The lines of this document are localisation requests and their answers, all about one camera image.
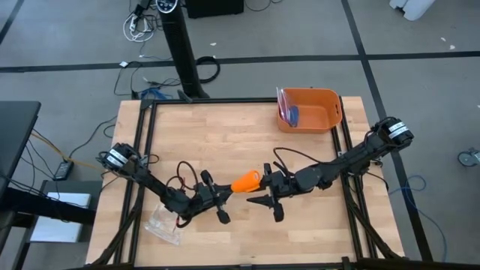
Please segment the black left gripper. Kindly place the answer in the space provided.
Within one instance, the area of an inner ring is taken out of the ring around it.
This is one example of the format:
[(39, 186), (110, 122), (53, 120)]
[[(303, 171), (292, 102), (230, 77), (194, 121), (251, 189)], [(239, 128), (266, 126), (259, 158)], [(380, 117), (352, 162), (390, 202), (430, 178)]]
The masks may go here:
[(217, 207), (217, 217), (222, 224), (230, 222), (230, 216), (224, 210), (224, 205), (232, 195), (230, 184), (216, 184), (207, 170), (200, 173), (203, 183), (194, 186), (196, 194), (193, 196), (193, 207), (196, 211), (205, 211)]

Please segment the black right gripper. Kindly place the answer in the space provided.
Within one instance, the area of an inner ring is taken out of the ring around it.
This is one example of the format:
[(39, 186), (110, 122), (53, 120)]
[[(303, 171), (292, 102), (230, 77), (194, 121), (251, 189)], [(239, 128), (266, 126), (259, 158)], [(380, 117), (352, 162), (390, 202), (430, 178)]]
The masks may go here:
[(274, 221), (284, 220), (284, 207), (278, 198), (292, 197), (299, 194), (290, 179), (281, 171), (272, 172), (270, 163), (263, 164), (263, 176), (259, 181), (259, 189), (265, 190), (271, 183), (271, 195), (248, 198), (249, 203), (255, 203), (273, 209)]

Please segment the orange elastic bandage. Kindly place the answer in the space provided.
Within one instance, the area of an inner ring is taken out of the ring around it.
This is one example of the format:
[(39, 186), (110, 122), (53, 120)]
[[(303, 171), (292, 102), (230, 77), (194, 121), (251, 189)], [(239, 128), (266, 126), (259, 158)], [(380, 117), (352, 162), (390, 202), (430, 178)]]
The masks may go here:
[(256, 170), (250, 170), (237, 180), (235, 180), (230, 188), (233, 193), (250, 193), (260, 188), (262, 176)]

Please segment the clear plastic zip bag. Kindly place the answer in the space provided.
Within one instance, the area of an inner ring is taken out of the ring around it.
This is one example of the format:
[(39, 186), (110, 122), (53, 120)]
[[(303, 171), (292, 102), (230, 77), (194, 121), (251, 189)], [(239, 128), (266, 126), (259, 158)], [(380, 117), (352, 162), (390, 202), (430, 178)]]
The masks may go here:
[(173, 245), (180, 245), (182, 230), (177, 227), (178, 220), (179, 216), (176, 213), (167, 210), (165, 205), (159, 203), (144, 223), (144, 228), (159, 239)]

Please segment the plastic bag with blue item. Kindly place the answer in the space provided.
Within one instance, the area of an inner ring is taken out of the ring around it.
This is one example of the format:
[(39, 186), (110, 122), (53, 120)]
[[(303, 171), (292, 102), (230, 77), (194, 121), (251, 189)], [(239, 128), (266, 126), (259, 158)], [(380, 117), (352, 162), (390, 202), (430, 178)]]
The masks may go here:
[(276, 88), (276, 90), (280, 118), (291, 128), (296, 128), (299, 123), (299, 108), (292, 103), (285, 88)]

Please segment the orange plastic bin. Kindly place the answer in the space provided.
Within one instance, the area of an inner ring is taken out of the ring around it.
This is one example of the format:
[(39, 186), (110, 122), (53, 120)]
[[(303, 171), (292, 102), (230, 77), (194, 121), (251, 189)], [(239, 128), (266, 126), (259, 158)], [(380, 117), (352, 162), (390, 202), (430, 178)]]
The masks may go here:
[(341, 101), (335, 91), (328, 88), (281, 89), (286, 89), (292, 103), (299, 109), (298, 126), (290, 127), (281, 119), (277, 105), (277, 126), (284, 133), (321, 134), (341, 123)]

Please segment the black tower fan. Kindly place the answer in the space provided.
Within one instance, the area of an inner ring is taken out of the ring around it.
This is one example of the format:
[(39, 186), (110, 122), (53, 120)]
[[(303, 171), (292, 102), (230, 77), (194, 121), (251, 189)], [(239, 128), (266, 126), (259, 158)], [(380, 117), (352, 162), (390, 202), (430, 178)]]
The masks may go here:
[(189, 98), (209, 98), (203, 90), (179, 0), (154, 0), (175, 69)]

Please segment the black power adapter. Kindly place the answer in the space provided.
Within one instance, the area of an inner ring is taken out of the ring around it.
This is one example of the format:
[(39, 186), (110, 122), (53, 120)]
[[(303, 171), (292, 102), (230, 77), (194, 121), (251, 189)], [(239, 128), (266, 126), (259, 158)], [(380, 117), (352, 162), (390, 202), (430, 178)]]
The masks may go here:
[(71, 174), (71, 171), (74, 167), (74, 163), (72, 161), (63, 161), (58, 165), (57, 170), (53, 175), (54, 181), (64, 181), (68, 179), (68, 176)]

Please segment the white box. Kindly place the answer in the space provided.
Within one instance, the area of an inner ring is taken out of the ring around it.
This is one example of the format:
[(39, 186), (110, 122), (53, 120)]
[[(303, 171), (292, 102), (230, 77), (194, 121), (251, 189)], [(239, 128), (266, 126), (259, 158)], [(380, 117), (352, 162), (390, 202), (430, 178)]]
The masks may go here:
[[(47, 196), (64, 203), (78, 205), (87, 209), (92, 200), (88, 193), (56, 193), (48, 192)], [(83, 225), (81, 223), (64, 222), (50, 217), (39, 217), (31, 233), (30, 242), (75, 243), (80, 239)]]

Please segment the grey caster wheel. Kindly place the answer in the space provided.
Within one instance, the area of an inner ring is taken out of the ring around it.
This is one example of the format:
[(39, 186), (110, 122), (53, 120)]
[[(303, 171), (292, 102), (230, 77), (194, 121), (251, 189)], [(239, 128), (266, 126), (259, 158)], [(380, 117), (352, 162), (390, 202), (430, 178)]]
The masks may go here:
[(480, 165), (480, 150), (469, 148), (461, 151), (457, 156), (458, 162), (464, 167), (475, 167)]

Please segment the black power brick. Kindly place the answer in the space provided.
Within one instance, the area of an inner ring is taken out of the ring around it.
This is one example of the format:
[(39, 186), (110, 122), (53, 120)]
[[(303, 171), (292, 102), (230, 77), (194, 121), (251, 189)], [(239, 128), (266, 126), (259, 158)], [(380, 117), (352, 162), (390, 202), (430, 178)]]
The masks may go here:
[(144, 11), (148, 10), (150, 7), (151, 0), (139, 0), (138, 4), (136, 5), (133, 13), (136, 16), (141, 16)]

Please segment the black desk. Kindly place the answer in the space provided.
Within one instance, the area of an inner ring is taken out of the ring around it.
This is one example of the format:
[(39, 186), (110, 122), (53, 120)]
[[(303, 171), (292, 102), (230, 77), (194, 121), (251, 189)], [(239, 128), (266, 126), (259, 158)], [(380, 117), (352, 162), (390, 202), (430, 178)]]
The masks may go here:
[(46, 187), (56, 186), (54, 181), (45, 181), (40, 190), (9, 186), (40, 108), (38, 101), (0, 101), (0, 253), (12, 227), (30, 230), (40, 216), (85, 225), (95, 221), (96, 211), (90, 205), (83, 208), (45, 195)]

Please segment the white bulky object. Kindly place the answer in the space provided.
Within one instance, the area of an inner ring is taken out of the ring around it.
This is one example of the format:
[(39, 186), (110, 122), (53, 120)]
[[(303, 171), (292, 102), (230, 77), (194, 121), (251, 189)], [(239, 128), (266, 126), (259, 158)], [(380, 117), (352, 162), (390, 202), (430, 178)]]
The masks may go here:
[(392, 9), (403, 11), (403, 17), (409, 21), (420, 19), (436, 0), (389, 0)]

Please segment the black aluminium table frame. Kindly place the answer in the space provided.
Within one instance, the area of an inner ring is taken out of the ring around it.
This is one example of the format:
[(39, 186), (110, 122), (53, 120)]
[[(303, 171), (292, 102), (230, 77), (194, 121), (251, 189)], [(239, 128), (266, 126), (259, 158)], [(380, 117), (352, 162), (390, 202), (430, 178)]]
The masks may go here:
[[(367, 118), (361, 97), (342, 99), (344, 118), (355, 145), (362, 141), (364, 133), (378, 118)], [(263, 163), (272, 162), (275, 146), (298, 149), (324, 161), (335, 158), (335, 152), (339, 151), (334, 148), (330, 133), (279, 131), (275, 115), (277, 104), (272, 98), (230, 100), (160, 103), (151, 145), (151, 151), (160, 156), (160, 162), (151, 165), (152, 172), (165, 181), (164, 178), (167, 180), (175, 173), (180, 160), (187, 160), (198, 171), (204, 168), (210, 171), (216, 182), (229, 184), (248, 170), (261, 171)], [(140, 104), (140, 101), (121, 102), (114, 141), (134, 141)], [(119, 226), (127, 184), (120, 180), (106, 187), (100, 195), (87, 263), (101, 255)], [(364, 176), (363, 180), (371, 224), (392, 251), (403, 256), (385, 185), (372, 175)], [(225, 207), (232, 219), (229, 224), (218, 222), (215, 209), (211, 209), (192, 220), (190, 226), (180, 232), (181, 244), (174, 245), (143, 227), (159, 203), (147, 190), (136, 242), (135, 266), (142, 270), (179, 269), (175, 266), (215, 270), (281, 269), (282, 266), (319, 269), (341, 267), (342, 257), (356, 260), (341, 181), (335, 181), (328, 190), (315, 189), (303, 196), (282, 199), (285, 219), (281, 223), (274, 222), (272, 210), (245, 201), (249, 196), (264, 193), (235, 194)]]

